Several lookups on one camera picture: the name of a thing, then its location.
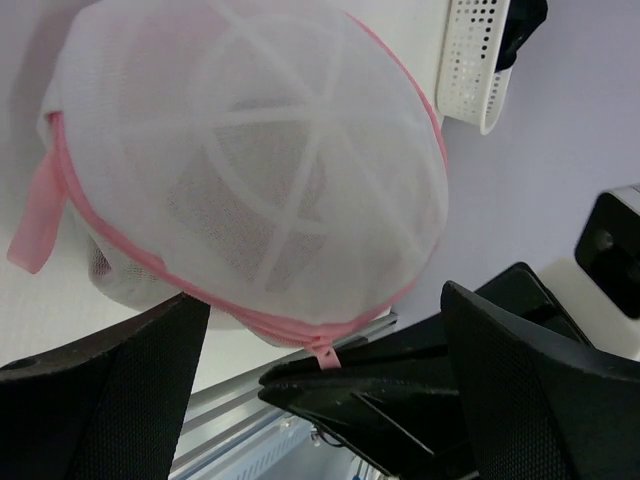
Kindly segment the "pink-trimmed mesh laundry bag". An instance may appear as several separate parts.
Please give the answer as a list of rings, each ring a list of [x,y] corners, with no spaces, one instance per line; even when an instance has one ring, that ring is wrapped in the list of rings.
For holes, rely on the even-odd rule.
[[[446,223],[429,101],[327,1],[89,5],[38,129],[10,262],[39,272],[71,210],[105,295],[188,294],[323,369],[412,288]]]

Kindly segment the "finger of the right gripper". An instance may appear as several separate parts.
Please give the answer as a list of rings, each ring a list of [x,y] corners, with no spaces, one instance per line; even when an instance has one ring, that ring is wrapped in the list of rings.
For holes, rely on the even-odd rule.
[[[303,359],[273,368],[260,400],[312,423],[321,434],[399,479],[461,479],[470,440],[445,349],[322,370]]]

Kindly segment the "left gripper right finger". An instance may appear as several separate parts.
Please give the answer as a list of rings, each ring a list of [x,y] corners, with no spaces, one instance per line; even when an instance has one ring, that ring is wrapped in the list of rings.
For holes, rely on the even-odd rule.
[[[636,479],[639,364],[447,282],[441,314],[483,479]]]

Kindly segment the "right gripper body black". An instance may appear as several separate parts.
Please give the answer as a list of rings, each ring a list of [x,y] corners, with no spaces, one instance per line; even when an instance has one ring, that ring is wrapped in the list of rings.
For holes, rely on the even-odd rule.
[[[593,343],[531,267],[519,262],[471,295],[480,309],[470,320],[476,350],[523,343],[532,350],[592,350]]]

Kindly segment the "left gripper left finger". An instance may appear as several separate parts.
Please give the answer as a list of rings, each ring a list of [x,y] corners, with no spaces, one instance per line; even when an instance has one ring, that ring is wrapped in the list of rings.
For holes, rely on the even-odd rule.
[[[2,478],[168,478],[208,319],[180,294],[3,366]]]

